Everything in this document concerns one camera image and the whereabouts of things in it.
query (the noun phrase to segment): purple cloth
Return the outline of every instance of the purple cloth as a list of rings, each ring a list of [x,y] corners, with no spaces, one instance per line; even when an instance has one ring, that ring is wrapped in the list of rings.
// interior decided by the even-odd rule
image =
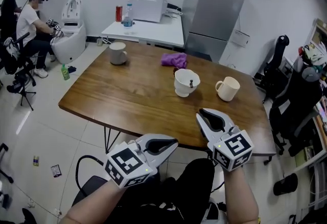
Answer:
[[[175,53],[175,54],[163,54],[161,58],[162,66],[175,66],[179,69],[186,68],[186,54]]]

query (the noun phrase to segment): wall outlet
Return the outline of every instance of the wall outlet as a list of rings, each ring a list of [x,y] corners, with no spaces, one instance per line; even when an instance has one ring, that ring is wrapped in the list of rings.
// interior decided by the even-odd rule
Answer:
[[[234,30],[231,34],[230,41],[245,48],[250,41],[250,36],[241,31]]]

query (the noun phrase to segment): refrigerator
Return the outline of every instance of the refrigerator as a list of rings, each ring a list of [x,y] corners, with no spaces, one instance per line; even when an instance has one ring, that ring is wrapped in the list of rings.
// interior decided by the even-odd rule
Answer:
[[[218,63],[244,0],[184,0],[183,32],[185,52],[201,52],[210,55]]]

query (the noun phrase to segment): white table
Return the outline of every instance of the white table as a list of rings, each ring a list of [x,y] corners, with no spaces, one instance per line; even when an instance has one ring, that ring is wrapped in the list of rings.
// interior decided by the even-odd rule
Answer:
[[[114,22],[102,32],[102,36],[139,43],[184,46],[183,28],[179,15],[176,18],[162,16],[159,23],[140,20],[134,20],[134,22],[135,25],[131,29],[125,29],[120,22]]]

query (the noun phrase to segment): white toilet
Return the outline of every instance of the white toilet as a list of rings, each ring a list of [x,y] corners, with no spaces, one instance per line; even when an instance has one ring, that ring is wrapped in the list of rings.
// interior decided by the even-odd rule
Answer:
[[[52,49],[61,64],[68,64],[85,50],[86,29],[82,16],[82,0],[68,0],[63,7],[61,19],[61,30],[65,36],[54,38]]]

